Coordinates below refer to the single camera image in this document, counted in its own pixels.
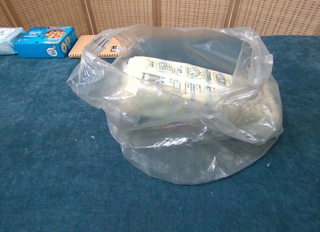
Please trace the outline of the clear plastic bag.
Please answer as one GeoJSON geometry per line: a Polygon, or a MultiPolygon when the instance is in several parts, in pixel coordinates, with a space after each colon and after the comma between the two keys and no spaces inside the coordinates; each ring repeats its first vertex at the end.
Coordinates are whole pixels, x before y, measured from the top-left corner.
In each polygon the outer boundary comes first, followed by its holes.
{"type": "Polygon", "coordinates": [[[256,162],[283,132],[280,90],[272,75],[273,56],[250,27],[163,28],[132,25],[97,34],[84,48],[67,80],[88,104],[102,109],[124,157],[145,174],[174,184],[195,185],[228,177],[256,162]],[[99,57],[111,38],[116,58],[99,57]],[[280,125],[240,126],[221,106],[185,99],[164,85],[129,76],[135,56],[188,63],[233,76],[224,102],[243,105],[265,84],[281,108],[280,125]]]}

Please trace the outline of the cream printed package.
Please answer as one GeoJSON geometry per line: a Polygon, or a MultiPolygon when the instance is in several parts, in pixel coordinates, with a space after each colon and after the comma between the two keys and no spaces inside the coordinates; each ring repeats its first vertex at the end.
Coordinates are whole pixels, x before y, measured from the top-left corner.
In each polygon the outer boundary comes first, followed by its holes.
{"type": "Polygon", "coordinates": [[[281,108],[272,99],[273,90],[265,84],[258,96],[243,105],[224,102],[224,91],[232,87],[233,76],[188,63],[152,57],[130,58],[124,71],[131,77],[164,85],[179,96],[208,107],[221,106],[220,111],[237,125],[250,125],[266,119],[280,125],[281,108]]]}

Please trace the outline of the brown spiral notebook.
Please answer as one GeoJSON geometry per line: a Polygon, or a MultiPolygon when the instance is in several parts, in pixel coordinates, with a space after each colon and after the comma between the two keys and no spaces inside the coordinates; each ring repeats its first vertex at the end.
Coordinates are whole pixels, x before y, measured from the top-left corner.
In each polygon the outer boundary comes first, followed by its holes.
{"type": "MultiPolygon", "coordinates": [[[[84,47],[94,38],[94,35],[82,35],[69,52],[69,58],[81,58],[84,47]]],[[[116,38],[112,37],[108,46],[99,54],[102,59],[116,58],[121,51],[121,46],[116,38]]]]}

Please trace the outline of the teal table cloth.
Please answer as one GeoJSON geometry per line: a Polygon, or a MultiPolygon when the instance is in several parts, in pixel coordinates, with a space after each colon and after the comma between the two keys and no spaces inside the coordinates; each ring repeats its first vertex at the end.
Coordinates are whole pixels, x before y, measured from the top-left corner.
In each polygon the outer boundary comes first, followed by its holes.
{"type": "Polygon", "coordinates": [[[320,232],[320,36],[268,36],[283,134],[250,167],[180,186],[122,155],[66,81],[76,59],[0,56],[0,232],[320,232]]]}

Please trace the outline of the woven wooden folding screen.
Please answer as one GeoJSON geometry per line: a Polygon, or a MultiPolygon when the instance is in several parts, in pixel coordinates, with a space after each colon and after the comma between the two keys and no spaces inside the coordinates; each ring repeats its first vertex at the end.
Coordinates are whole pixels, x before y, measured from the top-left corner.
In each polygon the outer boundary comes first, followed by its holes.
{"type": "Polygon", "coordinates": [[[320,36],[320,0],[0,0],[0,27],[73,26],[93,35],[135,24],[320,36]]]}

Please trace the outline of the blue cookie box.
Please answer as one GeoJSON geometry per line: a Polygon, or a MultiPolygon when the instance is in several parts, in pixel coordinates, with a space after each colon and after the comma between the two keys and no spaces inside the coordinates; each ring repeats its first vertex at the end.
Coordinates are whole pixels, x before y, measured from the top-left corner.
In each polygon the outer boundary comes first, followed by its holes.
{"type": "Polygon", "coordinates": [[[21,58],[65,58],[77,40],[74,27],[33,27],[13,45],[21,58]]]}

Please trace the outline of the white wet wipes pack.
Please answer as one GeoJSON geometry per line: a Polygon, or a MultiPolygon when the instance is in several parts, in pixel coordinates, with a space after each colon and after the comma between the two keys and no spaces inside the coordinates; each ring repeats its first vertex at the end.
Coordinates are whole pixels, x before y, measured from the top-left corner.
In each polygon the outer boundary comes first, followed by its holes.
{"type": "Polygon", "coordinates": [[[0,28],[0,55],[16,55],[14,41],[25,32],[22,27],[0,28]]]}

